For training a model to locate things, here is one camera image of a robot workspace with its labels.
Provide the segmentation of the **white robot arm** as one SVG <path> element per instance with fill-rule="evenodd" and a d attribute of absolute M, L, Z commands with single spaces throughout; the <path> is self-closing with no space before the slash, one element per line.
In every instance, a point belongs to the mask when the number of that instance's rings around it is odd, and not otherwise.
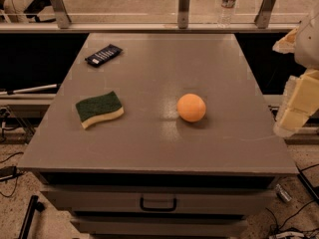
<path fill-rule="evenodd" d="M 273 131 L 289 137 L 319 110 L 319 5 L 298 27 L 277 41 L 273 50 L 292 53 L 295 62 L 306 68 L 300 77 L 289 77 L 275 118 Z"/>

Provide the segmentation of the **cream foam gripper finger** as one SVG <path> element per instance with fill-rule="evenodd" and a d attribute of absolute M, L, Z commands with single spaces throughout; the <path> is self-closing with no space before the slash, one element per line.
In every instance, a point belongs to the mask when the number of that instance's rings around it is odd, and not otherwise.
<path fill-rule="evenodd" d="M 300 77 L 290 76 L 284 88 L 273 131 L 280 137 L 289 137 L 318 110 L 319 71 L 307 69 Z"/>
<path fill-rule="evenodd" d="M 294 53 L 297 32 L 298 28 L 294 28 L 293 30 L 291 30 L 283 38 L 275 42 L 272 50 L 281 54 Z"/>

